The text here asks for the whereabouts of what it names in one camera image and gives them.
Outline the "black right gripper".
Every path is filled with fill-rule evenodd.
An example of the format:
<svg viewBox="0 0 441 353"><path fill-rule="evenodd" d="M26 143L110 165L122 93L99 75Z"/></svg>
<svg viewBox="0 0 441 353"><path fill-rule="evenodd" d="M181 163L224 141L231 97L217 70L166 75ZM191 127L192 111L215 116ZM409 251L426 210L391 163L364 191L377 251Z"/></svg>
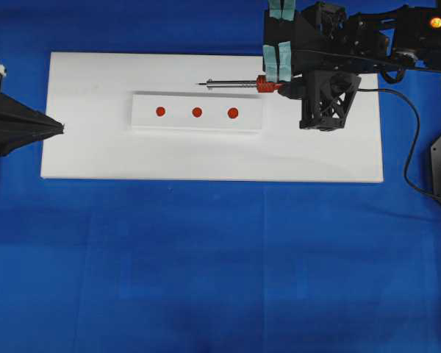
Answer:
<svg viewBox="0 0 441 353"><path fill-rule="evenodd" d="M296 0L268 0L262 47L266 82L291 82L293 75L318 70L387 71L387 20L384 13L348 16L344 7L322 1L296 11Z"/></svg>

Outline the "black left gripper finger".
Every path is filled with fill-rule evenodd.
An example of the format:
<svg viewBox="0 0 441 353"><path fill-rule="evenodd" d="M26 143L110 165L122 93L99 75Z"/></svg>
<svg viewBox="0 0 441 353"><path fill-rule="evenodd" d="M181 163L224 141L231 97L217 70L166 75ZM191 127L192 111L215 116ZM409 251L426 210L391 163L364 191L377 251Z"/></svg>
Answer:
<svg viewBox="0 0 441 353"><path fill-rule="evenodd" d="M0 157L63 132L60 122L0 93Z"/></svg>

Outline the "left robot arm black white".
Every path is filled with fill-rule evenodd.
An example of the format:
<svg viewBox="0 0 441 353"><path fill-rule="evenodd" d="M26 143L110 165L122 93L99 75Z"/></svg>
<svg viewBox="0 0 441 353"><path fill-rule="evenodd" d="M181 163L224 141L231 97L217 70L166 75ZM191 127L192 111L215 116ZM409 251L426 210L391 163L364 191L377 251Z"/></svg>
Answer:
<svg viewBox="0 0 441 353"><path fill-rule="evenodd" d="M60 122L2 93L6 75L7 69L0 64L0 157L64 132Z"/></svg>

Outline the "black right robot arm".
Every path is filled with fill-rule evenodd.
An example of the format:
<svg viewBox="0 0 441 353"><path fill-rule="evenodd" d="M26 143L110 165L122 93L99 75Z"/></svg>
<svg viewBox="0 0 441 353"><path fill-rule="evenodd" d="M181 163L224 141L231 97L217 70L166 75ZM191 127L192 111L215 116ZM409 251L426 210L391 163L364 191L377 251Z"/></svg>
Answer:
<svg viewBox="0 0 441 353"><path fill-rule="evenodd" d="M301 11L294 1L269 1L263 43L276 53L263 68L277 64L278 79L286 72L344 71L397 83L407 71L441 73L441 8L404 5L347 15L323 1Z"/></svg>

